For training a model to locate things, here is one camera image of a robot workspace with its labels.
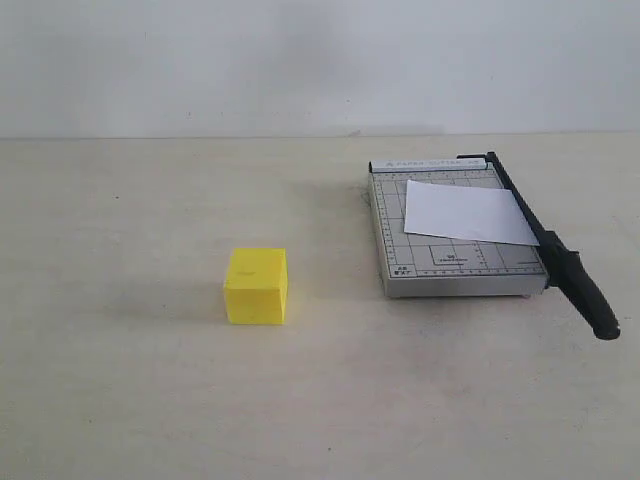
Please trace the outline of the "yellow foam cube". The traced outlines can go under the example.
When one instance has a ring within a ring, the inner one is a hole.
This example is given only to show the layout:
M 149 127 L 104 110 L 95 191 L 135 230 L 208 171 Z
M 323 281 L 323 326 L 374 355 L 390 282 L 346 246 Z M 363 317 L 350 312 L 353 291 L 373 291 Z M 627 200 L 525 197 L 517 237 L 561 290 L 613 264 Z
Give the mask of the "yellow foam cube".
M 288 295 L 284 248 L 235 248 L 223 286 L 228 321 L 283 325 Z

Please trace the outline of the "white paper sheet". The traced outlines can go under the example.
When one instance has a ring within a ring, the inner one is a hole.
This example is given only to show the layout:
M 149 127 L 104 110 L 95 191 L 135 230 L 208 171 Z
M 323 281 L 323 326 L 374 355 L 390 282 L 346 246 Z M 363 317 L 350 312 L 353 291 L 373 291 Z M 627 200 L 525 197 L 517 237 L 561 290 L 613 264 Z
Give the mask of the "white paper sheet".
M 537 246 L 508 189 L 420 183 L 406 186 L 404 231 L 409 234 Z

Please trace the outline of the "black cutter blade arm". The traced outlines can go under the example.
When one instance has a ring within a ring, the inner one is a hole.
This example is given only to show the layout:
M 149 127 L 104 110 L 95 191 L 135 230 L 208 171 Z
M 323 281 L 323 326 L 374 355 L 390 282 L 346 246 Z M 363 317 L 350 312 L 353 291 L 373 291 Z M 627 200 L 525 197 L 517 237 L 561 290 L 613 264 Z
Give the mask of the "black cutter blade arm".
M 615 340 L 620 325 L 602 291 L 589 276 L 578 251 L 568 249 L 555 231 L 546 229 L 518 191 L 495 152 L 458 155 L 457 159 L 483 159 L 493 165 L 502 185 L 510 190 L 539 246 L 538 255 L 549 275 L 548 285 L 558 288 L 600 340 Z

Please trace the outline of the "grey paper cutter base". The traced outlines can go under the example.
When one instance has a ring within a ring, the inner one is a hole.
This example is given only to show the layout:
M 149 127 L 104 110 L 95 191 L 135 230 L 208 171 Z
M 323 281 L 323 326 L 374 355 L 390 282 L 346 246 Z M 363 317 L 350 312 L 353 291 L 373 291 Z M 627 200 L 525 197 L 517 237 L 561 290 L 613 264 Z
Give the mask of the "grey paper cutter base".
M 483 155 L 369 163 L 368 189 L 385 294 L 391 298 L 528 296 L 548 275 L 533 246 L 404 232 L 406 184 L 501 188 Z

